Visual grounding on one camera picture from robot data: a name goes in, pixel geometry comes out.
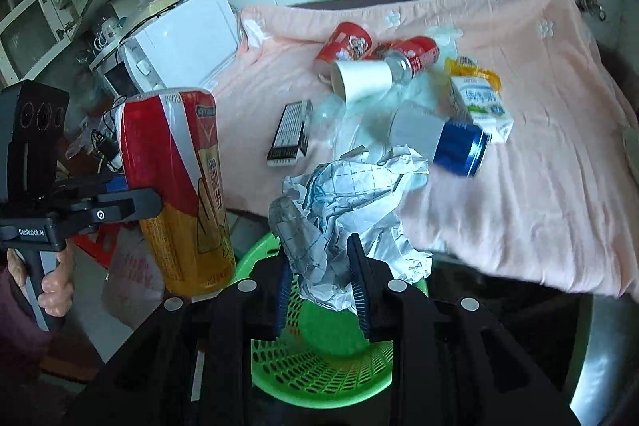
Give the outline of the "left hand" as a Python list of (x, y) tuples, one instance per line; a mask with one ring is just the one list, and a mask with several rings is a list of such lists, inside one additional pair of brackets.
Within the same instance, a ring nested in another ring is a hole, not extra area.
[[(58, 263), (56, 268), (45, 275), (41, 282), (42, 293), (38, 296), (38, 305), (44, 312), (56, 318), (63, 318), (73, 306), (73, 270), (75, 260), (73, 259), (73, 248), (66, 246), (66, 249), (56, 253)], [(8, 262), (9, 273), (15, 284), (24, 296), (26, 292), (26, 268), (20, 257), (13, 249), (6, 250), (6, 261)]]

